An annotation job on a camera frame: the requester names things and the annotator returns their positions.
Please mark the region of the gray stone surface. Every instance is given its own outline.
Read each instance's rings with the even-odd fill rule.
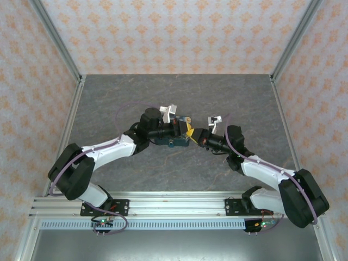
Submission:
[[[276,165],[294,163],[274,93],[267,75],[130,74],[88,75],[73,124],[70,143],[94,145],[117,136],[114,114],[125,102],[178,105],[177,114],[190,116],[194,128],[208,128],[207,117],[232,112],[230,125],[242,127],[246,147]],[[121,112],[122,132],[139,121],[147,107]],[[225,122],[218,125],[223,135]],[[193,142],[168,148],[150,144],[133,156],[94,172],[92,181],[108,191],[247,190],[262,182],[230,170],[226,156],[214,156]]]

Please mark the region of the patterned wallpaper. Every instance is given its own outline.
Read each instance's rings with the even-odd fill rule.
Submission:
[[[0,260],[12,261],[76,86],[28,0],[0,4]]]
[[[271,73],[310,0],[43,0],[82,74]]]
[[[335,244],[348,260],[348,4],[324,0],[277,83],[303,167],[331,208]]]

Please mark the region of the ventilation grille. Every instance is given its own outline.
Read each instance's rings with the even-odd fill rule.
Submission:
[[[90,220],[43,220],[43,230],[89,230],[94,223]],[[100,229],[120,229],[123,221],[115,221],[112,225],[98,226]],[[128,220],[128,230],[211,230],[211,229],[245,229],[244,219],[202,219],[202,220],[168,220],[168,219],[134,219]]]

